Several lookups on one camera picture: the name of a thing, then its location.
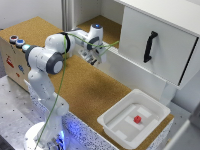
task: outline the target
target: white plastic tray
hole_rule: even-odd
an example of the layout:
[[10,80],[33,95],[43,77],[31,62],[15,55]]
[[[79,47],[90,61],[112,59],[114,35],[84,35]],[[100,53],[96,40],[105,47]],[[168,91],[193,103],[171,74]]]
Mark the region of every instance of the white plastic tray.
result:
[[[136,149],[169,115],[170,109],[140,90],[133,90],[97,120],[105,133],[126,149]],[[142,118],[139,124],[134,117]]]

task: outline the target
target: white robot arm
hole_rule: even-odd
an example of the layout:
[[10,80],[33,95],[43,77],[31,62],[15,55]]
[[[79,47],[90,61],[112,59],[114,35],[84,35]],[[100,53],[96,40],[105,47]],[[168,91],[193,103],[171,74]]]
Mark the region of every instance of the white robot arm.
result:
[[[47,37],[45,47],[33,45],[25,51],[26,61],[31,67],[31,71],[28,74],[29,83],[38,95],[40,103],[42,103],[49,110],[49,112],[54,106],[57,94],[54,92],[55,89],[48,77],[48,74],[57,74],[61,71],[63,67],[62,54],[66,51],[72,55],[72,50],[74,49],[75,44],[78,44],[84,48],[84,50],[80,53],[87,62],[93,64],[98,61],[101,63],[105,61],[105,55],[101,56],[101,54],[105,51],[105,48],[98,47],[102,45],[102,39],[103,28],[98,24],[93,24],[91,25],[89,33],[76,29],[66,33],[62,32],[54,34]],[[51,150],[49,143],[51,143],[53,139],[56,139],[62,132],[63,127],[61,117],[67,114],[68,110],[68,103],[59,96],[52,115],[49,118],[47,126],[40,139],[38,145],[40,148],[39,150]],[[37,143],[43,128],[41,128],[35,136],[35,143]],[[27,147],[31,147],[30,144],[26,144],[25,150]]]

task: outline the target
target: door handle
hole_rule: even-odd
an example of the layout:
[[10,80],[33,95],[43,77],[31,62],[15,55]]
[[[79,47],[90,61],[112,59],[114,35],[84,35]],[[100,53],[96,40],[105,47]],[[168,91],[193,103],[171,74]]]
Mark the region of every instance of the door handle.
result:
[[158,36],[158,33],[154,32],[154,31],[151,32],[151,35],[149,36],[149,39],[147,41],[146,50],[144,53],[144,63],[147,63],[152,58],[150,56],[151,46],[152,46],[153,39],[157,36]]

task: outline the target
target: brown work surface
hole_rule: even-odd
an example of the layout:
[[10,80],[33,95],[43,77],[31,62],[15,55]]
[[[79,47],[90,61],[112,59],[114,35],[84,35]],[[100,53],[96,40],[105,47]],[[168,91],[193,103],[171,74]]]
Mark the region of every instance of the brown work surface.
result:
[[89,32],[91,24],[100,24],[103,27],[103,41],[112,44],[120,40],[122,26],[114,21],[111,21],[103,16],[95,17],[87,22],[78,25],[82,30]]
[[[131,89],[78,56],[73,56],[66,62],[66,72],[60,95],[69,103],[70,111],[119,149],[123,149],[104,133],[102,126],[97,122],[97,118],[131,92]],[[57,75],[50,75],[56,92],[61,77],[62,72]],[[173,116],[169,115],[137,150],[145,150],[172,119]]]
[[62,30],[40,17],[35,17],[0,31],[0,37],[9,43],[10,36],[17,35],[19,39],[25,40],[26,44],[42,47],[49,35],[59,32]]

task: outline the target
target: white drawer front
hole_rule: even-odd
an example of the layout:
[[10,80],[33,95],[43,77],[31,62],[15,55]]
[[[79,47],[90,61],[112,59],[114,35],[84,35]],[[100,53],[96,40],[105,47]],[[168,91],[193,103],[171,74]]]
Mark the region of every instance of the white drawer front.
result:
[[[144,63],[147,40],[154,31],[151,60]],[[178,85],[196,37],[144,15],[125,8],[119,53],[160,77]]]

